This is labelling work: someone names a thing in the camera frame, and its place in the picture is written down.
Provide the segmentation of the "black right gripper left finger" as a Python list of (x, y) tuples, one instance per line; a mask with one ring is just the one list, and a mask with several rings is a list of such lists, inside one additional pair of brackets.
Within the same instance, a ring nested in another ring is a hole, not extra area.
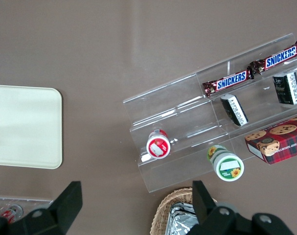
[(83, 205), (80, 181), (72, 181), (47, 209), (31, 211), (8, 223), (0, 217), (0, 235), (65, 235)]

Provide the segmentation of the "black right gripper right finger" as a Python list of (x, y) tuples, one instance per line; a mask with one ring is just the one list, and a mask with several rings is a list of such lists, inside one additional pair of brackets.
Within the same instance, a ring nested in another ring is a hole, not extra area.
[(292, 235), (277, 216), (256, 213), (248, 220), (226, 206), (217, 206), (202, 181), (193, 181), (192, 205), (198, 219), (189, 235)]

